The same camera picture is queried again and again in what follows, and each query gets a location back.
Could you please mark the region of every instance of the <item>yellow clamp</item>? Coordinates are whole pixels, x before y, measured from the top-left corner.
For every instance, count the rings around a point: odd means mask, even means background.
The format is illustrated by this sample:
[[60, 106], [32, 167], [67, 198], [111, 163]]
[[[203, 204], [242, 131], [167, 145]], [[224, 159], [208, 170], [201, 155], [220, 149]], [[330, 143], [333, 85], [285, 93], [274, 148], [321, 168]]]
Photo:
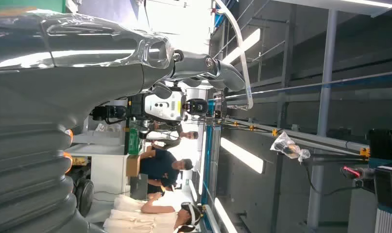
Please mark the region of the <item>yellow clamp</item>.
[[370, 157], [370, 148], [360, 148], [360, 155]]

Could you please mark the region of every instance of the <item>white dress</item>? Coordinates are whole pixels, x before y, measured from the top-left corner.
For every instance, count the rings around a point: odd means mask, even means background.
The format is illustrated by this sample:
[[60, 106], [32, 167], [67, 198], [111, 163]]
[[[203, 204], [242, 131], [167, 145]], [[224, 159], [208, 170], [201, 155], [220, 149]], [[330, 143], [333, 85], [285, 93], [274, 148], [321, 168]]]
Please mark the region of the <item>white dress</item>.
[[172, 233], [177, 213], [144, 214], [144, 202], [119, 195], [114, 201], [114, 209], [104, 222], [108, 233]]

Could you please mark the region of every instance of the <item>humanoid robot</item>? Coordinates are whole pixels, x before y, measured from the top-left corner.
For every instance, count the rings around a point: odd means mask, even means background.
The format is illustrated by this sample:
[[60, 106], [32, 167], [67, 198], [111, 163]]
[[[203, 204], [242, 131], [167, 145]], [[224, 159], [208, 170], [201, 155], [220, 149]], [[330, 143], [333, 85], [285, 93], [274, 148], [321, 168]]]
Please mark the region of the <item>humanoid robot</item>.
[[206, 54], [104, 19], [32, 11], [0, 17], [0, 232], [103, 232], [76, 210], [65, 133], [100, 103], [163, 81], [238, 91], [242, 76]]

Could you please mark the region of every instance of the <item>woman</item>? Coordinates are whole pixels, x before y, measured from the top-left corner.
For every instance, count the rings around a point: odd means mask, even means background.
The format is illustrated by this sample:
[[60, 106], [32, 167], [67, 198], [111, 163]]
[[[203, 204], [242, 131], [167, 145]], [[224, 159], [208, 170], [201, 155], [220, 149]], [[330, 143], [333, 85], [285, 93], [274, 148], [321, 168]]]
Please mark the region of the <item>woman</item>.
[[172, 233], [175, 230], [186, 233], [199, 224], [203, 216], [201, 206], [185, 202], [176, 213], [172, 206], [153, 205], [159, 198], [161, 193], [156, 193], [144, 203], [124, 195], [118, 196], [104, 229], [108, 233]]

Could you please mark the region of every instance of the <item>dark blue t-shirt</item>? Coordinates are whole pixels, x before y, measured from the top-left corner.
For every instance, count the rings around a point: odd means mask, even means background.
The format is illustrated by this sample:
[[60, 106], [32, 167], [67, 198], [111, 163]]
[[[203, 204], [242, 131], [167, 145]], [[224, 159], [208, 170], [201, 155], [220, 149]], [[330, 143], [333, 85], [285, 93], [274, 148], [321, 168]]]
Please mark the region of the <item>dark blue t-shirt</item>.
[[140, 173], [148, 175], [149, 179], [160, 180], [163, 186], [174, 184], [179, 171], [174, 170], [171, 164], [176, 161], [176, 158], [167, 150], [155, 150], [154, 158], [140, 160]]

